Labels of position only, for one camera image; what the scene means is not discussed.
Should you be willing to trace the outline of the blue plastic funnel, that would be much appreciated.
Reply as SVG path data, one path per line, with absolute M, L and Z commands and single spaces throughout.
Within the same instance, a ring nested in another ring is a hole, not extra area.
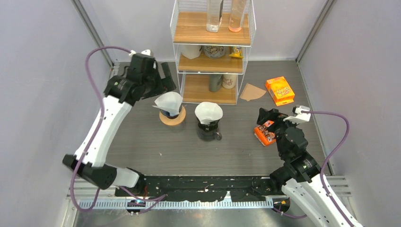
M 182 108 L 179 109 L 179 112 L 176 115 L 173 115 L 172 113 L 166 111 L 166 110 L 160 110 L 161 114 L 165 117 L 167 117 L 168 119 L 175 119 L 178 117 L 178 115 L 180 114 Z

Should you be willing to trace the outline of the brown tape roll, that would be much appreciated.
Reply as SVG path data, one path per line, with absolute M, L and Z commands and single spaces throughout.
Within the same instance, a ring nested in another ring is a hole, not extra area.
M 180 113 L 174 119 L 170 119 L 167 116 L 164 116 L 161 111 L 159 112 L 159 118 L 161 122 L 167 126 L 177 126 L 184 122 L 185 117 L 186 117 L 186 109 L 184 106 L 182 106 Z

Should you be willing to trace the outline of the white paper coffee filter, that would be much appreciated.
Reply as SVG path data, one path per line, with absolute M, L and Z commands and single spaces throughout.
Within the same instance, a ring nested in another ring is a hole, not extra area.
M 212 102 L 202 102 L 198 104 L 194 111 L 201 124 L 209 125 L 213 121 L 220 120 L 223 117 L 222 108 Z

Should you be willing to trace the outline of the dark green coffee dripper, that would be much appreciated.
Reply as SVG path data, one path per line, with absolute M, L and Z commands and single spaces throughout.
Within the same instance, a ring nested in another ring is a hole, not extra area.
M 215 131 L 218 129 L 218 121 L 212 121 L 209 124 L 198 122 L 198 128 L 204 132 Z

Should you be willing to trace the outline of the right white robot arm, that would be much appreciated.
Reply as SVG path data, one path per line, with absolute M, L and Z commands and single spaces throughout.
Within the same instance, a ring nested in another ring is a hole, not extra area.
M 341 114 L 312 111 L 302 105 L 293 107 L 292 112 L 292 115 L 288 115 L 280 113 L 278 109 L 259 109 L 257 124 L 272 122 L 267 131 L 274 133 L 278 155 L 284 162 L 283 167 L 270 174 L 270 189 L 289 197 L 317 227 L 362 226 L 340 201 L 324 174 L 330 157 L 349 134 L 349 121 Z M 308 141 L 298 127 L 310 121 L 313 114 L 337 116 L 346 124 L 343 138 L 321 166 L 307 152 Z

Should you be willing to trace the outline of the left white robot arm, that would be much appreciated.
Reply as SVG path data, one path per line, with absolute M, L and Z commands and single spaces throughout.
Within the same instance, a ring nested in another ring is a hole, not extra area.
M 101 95 L 98 119 L 75 153 L 64 156 L 62 162 L 65 166 L 102 190 L 123 186 L 134 196 L 144 192 L 145 183 L 140 172 L 108 165 L 105 160 L 121 123 L 135 103 L 176 89 L 168 63 L 161 64 L 163 77 L 158 67 L 153 56 L 135 53 L 126 75 L 116 75 L 108 80 Z

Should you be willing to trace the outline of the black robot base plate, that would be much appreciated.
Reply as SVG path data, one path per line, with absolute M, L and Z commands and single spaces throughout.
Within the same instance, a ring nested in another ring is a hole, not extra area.
M 290 199 L 266 176 L 141 176 L 133 188 L 117 189 L 115 196 L 163 196 L 168 202 L 263 202 L 272 199 L 273 207 L 286 212 Z

